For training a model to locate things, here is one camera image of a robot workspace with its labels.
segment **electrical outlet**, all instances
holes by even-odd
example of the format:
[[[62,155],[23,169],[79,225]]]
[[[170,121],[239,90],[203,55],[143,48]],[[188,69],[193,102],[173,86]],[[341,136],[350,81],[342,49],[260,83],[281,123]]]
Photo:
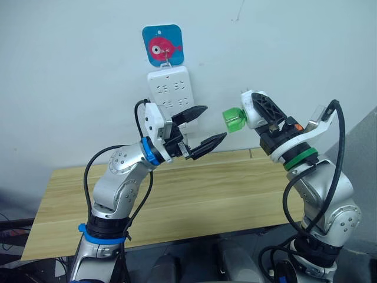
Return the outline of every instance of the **electrical outlet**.
[[[173,116],[194,106],[189,72],[185,66],[165,68],[148,74],[148,85],[154,102]],[[184,134],[198,130],[197,121],[180,125]]]

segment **power cord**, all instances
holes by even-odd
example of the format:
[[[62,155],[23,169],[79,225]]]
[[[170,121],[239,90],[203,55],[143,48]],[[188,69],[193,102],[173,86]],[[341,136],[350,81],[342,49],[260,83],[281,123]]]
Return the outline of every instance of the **power cord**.
[[[278,246],[267,246],[265,248],[263,248],[259,255],[258,255],[258,266],[260,268],[260,270],[262,271],[263,275],[270,281],[270,282],[274,282],[273,278],[269,275],[269,273],[264,269],[263,267],[263,263],[262,263],[262,257],[263,257],[263,254],[267,251],[283,251],[283,252],[287,252],[289,254],[292,254],[292,255],[298,255],[298,256],[305,256],[305,254],[301,253],[301,252],[296,252],[296,251],[292,251],[288,248],[285,248],[282,244],[278,245]]]
[[[143,99],[143,100],[140,100],[136,103],[135,105],[135,108],[134,108],[134,115],[135,115],[135,122],[136,122],[136,126],[137,126],[137,130],[139,132],[139,135],[140,135],[140,138],[142,139],[144,136],[143,136],[143,132],[141,131],[141,127],[140,127],[140,123],[139,123],[139,119],[138,119],[138,108],[140,105],[145,105],[146,103],[150,102],[148,99]],[[142,201],[140,202],[140,204],[137,206],[135,212],[132,214],[130,220],[128,221],[128,223],[126,224],[124,230],[123,230],[123,236],[124,237],[129,237],[131,239],[131,236],[128,234],[128,229],[129,227],[132,225],[132,222],[133,220],[136,218],[137,214],[139,213],[140,209],[143,207],[143,205],[145,204],[145,202],[147,201],[151,191],[152,191],[152,187],[153,187],[153,172],[151,171],[150,172],[150,178],[149,178],[149,186],[148,186],[148,189],[147,189],[147,192],[145,193],[145,196],[143,197]],[[127,283],[131,283],[131,278],[130,278],[130,274],[128,272],[128,268],[127,268],[127,264],[125,262],[125,252],[124,252],[124,246],[123,244],[120,245],[120,255],[121,255],[121,259],[122,259],[122,267],[123,267],[123,271],[124,271],[124,279]]]
[[[306,175],[308,174],[311,174],[312,172],[314,172],[316,170],[316,166],[312,166],[308,169],[306,169],[305,171],[301,172],[300,174],[298,174],[296,177],[294,177],[289,183],[288,185],[286,186],[285,190],[284,190],[284,193],[283,193],[283,211],[284,211],[284,214],[285,216],[287,217],[288,219],[288,222],[296,229],[296,231],[305,236],[305,237],[308,237],[308,238],[311,238],[311,239],[315,239],[314,236],[312,236],[311,234],[309,234],[308,232],[306,232],[305,230],[303,230],[292,218],[292,216],[290,215],[289,213],[289,210],[288,210],[288,195],[289,195],[289,192],[291,190],[291,188],[299,181],[301,180],[302,178],[304,178]]]
[[[122,146],[124,145],[121,144],[117,146],[109,146],[109,147],[106,147],[105,149],[100,150],[91,158],[91,160],[87,164],[87,167],[85,168],[83,179],[84,179],[85,199],[87,201],[87,206],[88,206],[88,222],[90,221],[90,215],[92,211],[92,204],[90,201],[89,188],[88,188],[88,173],[89,173],[90,167],[92,166],[93,162],[97,159],[97,157],[100,156],[101,154],[108,152],[109,150],[112,150],[112,149],[118,149],[119,147],[122,147]]]
[[[336,165],[334,171],[334,177],[332,178],[332,182],[330,185],[330,189],[328,195],[319,211],[317,216],[312,220],[309,226],[306,228],[307,232],[310,232],[314,226],[317,225],[318,221],[325,215],[327,209],[330,206],[331,200],[334,197],[336,187],[338,185],[338,181],[340,178],[340,174],[342,173],[343,167],[343,159],[344,159],[344,150],[346,147],[346,130],[345,130],[345,120],[343,115],[342,107],[340,106],[339,101],[332,100],[326,109],[328,111],[330,108],[334,108],[336,110],[336,114],[338,115],[339,120],[339,147],[338,147],[338,156],[336,157]]]
[[[293,236],[291,236],[291,237],[289,237],[288,239],[286,239],[284,242],[282,242],[281,244],[279,244],[279,245],[277,245],[277,246],[285,247],[285,246],[288,245],[292,240],[294,240],[294,239],[296,239],[296,238],[297,238],[297,234],[296,234],[296,235],[293,235]],[[274,250],[272,250],[271,253],[270,253],[271,267],[272,267],[272,269],[274,269],[274,270],[275,270],[275,261],[274,261],[273,256],[274,256],[274,254],[275,254],[276,251],[277,251],[277,250],[274,249]]]

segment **blue ring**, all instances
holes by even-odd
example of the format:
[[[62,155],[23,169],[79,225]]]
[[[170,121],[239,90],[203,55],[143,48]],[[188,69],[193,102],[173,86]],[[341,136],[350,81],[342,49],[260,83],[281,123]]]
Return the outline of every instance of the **blue ring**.
[[[147,138],[146,137],[143,137],[141,139],[141,141],[143,142],[143,148],[145,150],[145,153],[147,154],[147,160],[152,163],[153,165],[160,165],[160,162],[158,162],[157,158],[155,157],[155,155],[153,154],[151,148],[149,147],[149,144],[148,144],[148,141],[147,141]]]
[[[78,225],[78,230],[82,232],[85,239],[88,242],[95,243],[97,245],[115,245],[117,243],[124,243],[125,237],[117,239],[98,239],[88,234],[87,228],[84,223]]]

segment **green plastic object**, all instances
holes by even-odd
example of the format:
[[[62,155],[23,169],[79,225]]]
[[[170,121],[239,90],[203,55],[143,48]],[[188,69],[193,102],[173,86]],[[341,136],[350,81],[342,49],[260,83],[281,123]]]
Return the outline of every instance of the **green plastic object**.
[[[224,111],[223,118],[229,133],[241,130],[247,121],[245,112],[237,107]]]

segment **black cable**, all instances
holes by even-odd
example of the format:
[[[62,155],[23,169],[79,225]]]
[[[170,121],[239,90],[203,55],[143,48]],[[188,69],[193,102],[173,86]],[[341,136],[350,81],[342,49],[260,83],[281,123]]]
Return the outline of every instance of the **black cable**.
[[[43,281],[41,278],[36,277],[34,274],[31,275],[31,274],[25,272],[24,275],[27,278],[29,278],[31,281],[33,281],[34,283],[46,283],[46,281]]]
[[[55,260],[57,262],[59,262],[61,264],[61,266],[63,266],[64,273],[65,273],[65,281],[68,283],[68,272],[67,272],[67,267],[64,264],[64,261],[62,259],[60,259],[60,258],[55,258]]]
[[[308,232],[306,232],[304,229],[302,229],[294,220],[293,218],[291,217],[290,213],[289,213],[289,210],[288,210],[288,195],[289,195],[289,192],[291,190],[291,188],[303,177],[305,177],[306,175],[312,173],[314,170],[316,169],[315,166],[312,166],[308,169],[306,169],[305,171],[301,172],[300,174],[298,174],[296,177],[294,177],[289,183],[288,185],[286,186],[285,190],[284,190],[284,193],[283,193],[283,211],[284,211],[284,214],[285,216],[287,217],[289,223],[303,236],[305,237],[308,237],[308,238],[311,238],[311,239],[315,239],[314,236],[312,236],[311,234],[309,234]]]
[[[87,167],[85,168],[85,172],[84,172],[84,192],[85,192],[85,199],[87,201],[87,206],[88,206],[88,222],[90,221],[90,215],[91,215],[91,211],[92,211],[92,204],[91,204],[91,201],[90,201],[90,195],[89,195],[89,188],[88,188],[88,173],[89,173],[89,169],[90,169],[90,166],[93,164],[94,160],[100,156],[101,154],[109,151],[109,150],[112,150],[112,149],[118,149],[119,147],[122,147],[124,145],[117,145],[117,146],[109,146],[109,147],[106,147],[105,149],[102,149],[100,150],[99,152],[97,152],[92,158],[91,160],[88,162],[87,164]]]
[[[67,266],[66,261],[65,261],[62,257],[59,257],[58,259],[59,259],[60,261],[62,261],[62,262],[65,264],[65,266]]]
[[[120,244],[120,257],[121,257],[121,260],[122,260],[122,269],[123,269],[123,272],[124,272],[123,281],[125,281],[126,283],[131,283],[130,273],[128,271],[127,264],[125,263],[125,252],[124,252],[124,244],[123,243]]]
[[[72,274],[72,272],[73,272],[73,267],[74,267],[74,265],[75,265],[75,262],[76,262],[76,260],[77,260],[77,255],[78,255],[78,251],[80,250],[80,243],[81,243],[81,241],[82,241],[82,237],[84,236],[84,234],[82,233],[81,234],[81,237],[80,237],[80,240],[78,241],[79,242],[79,244],[77,245],[77,248],[76,248],[76,252],[75,252],[75,256],[73,257],[73,261],[72,261],[72,264],[69,266],[69,269],[68,269],[68,273],[69,273],[69,278],[71,278],[71,274]]]
[[[335,165],[335,171],[334,171],[334,177],[332,179],[330,189],[328,192],[328,195],[319,211],[317,216],[311,221],[309,226],[306,228],[307,232],[310,232],[312,228],[317,225],[318,221],[322,218],[322,216],[325,214],[327,209],[330,206],[331,200],[334,197],[336,187],[338,185],[338,181],[340,178],[340,174],[342,173],[342,166],[343,166],[343,159],[344,159],[344,150],[346,146],[346,130],[345,130],[345,121],[344,121],[344,115],[343,110],[340,106],[339,101],[333,100],[331,101],[330,105],[333,105],[336,114],[338,115],[339,120],[339,147],[338,147],[338,156],[336,157],[336,165]]]
[[[10,220],[5,214],[3,214],[3,213],[0,212],[0,215],[1,215],[2,217],[4,217],[4,218],[6,219],[6,221],[11,222],[11,220]],[[15,232],[17,235],[19,235],[19,233],[17,233],[17,232],[15,231],[15,229],[20,229],[20,230],[30,231],[30,229],[28,229],[28,228],[13,228],[13,227],[6,227],[5,230],[7,230],[7,229],[12,230],[12,231]],[[2,248],[4,251],[8,251],[8,250],[10,250],[10,249],[13,248],[13,247],[14,247],[14,245],[11,245],[8,249],[6,249],[4,243],[1,243],[1,248]]]
[[[301,252],[296,252],[296,251],[292,251],[290,249],[287,249],[283,246],[267,246],[265,248],[263,248],[260,253],[258,254],[258,266],[260,268],[260,270],[262,271],[263,275],[270,281],[270,282],[274,282],[273,278],[269,275],[269,273],[264,269],[263,267],[263,264],[262,264],[262,258],[263,258],[263,254],[267,251],[283,251],[283,252],[287,252],[289,254],[292,254],[292,255],[298,255],[298,256],[305,256],[305,254],[301,253]]]
[[[4,250],[4,251],[8,251],[10,250],[11,248],[13,248],[14,245],[11,245],[8,249],[5,248],[4,246],[4,243],[1,244],[1,248]]]
[[[152,191],[152,187],[153,187],[153,172],[151,171],[150,172],[150,181],[149,181],[149,187],[148,187],[148,190],[147,192],[145,193],[145,196],[143,197],[143,200],[140,202],[140,204],[137,206],[137,209],[135,210],[135,212],[132,214],[130,220],[128,221],[127,225],[125,226],[124,230],[123,230],[123,235],[126,236],[127,235],[127,229],[131,226],[133,220],[135,219],[135,217],[137,216],[137,214],[139,213],[140,209],[143,207],[143,205],[145,204],[145,202],[147,201],[148,197],[149,197],[149,194],[151,193]]]
[[[282,246],[282,247],[285,247],[286,245],[288,245],[292,240],[296,239],[297,238],[297,234],[289,237],[288,239],[286,239],[284,242],[278,244],[277,246]],[[271,266],[272,266],[272,269],[275,270],[275,261],[273,259],[273,256],[275,254],[276,250],[273,250],[271,251],[270,253],[270,262],[271,262]]]
[[[134,107],[134,115],[135,115],[135,122],[136,122],[136,126],[137,126],[137,130],[139,132],[139,135],[140,135],[140,138],[142,139],[143,138],[143,132],[141,131],[141,127],[140,127],[140,122],[139,122],[139,118],[138,118],[138,113],[137,113],[137,110],[138,110],[138,107],[142,104],[146,104],[150,102],[148,99],[143,99],[143,100],[140,100],[136,103],[135,107]],[[151,171],[150,172],[150,180],[149,180],[149,187],[148,187],[148,190],[147,192],[145,193],[145,196],[143,197],[142,201],[140,202],[140,204],[138,205],[137,209],[135,210],[135,212],[132,214],[130,220],[128,221],[128,223],[126,224],[125,228],[123,229],[123,236],[127,236],[131,239],[131,237],[128,235],[128,232],[127,230],[129,229],[129,227],[131,226],[133,220],[136,218],[137,214],[139,213],[140,209],[143,207],[143,205],[145,204],[145,202],[147,201],[148,197],[149,197],[149,194],[151,193],[151,190],[152,190],[152,187],[153,187],[153,172]],[[125,262],[125,252],[124,252],[124,246],[123,244],[121,244],[120,246],[120,250],[121,250],[121,260],[122,260],[122,268],[123,268],[123,271],[124,271],[124,279],[126,281],[126,283],[131,283],[131,279],[130,279],[130,274],[128,272],[128,268],[127,268],[127,264]]]
[[[139,123],[139,118],[138,118],[138,114],[137,114],[137,109],[139,108],[140,105],[142,105],[142,104],[145,105],[148,102],[150,102],[149,99],[140,100],[140,101],[136,102],[135,108],[134,108],[134,115],[135,115],[136,126],[137,126],[137,130],[139,131],[139,135],[140,135],[141,138],[143,138],[143,132],[141,131],[141,127],[140,127],[140,123]]]

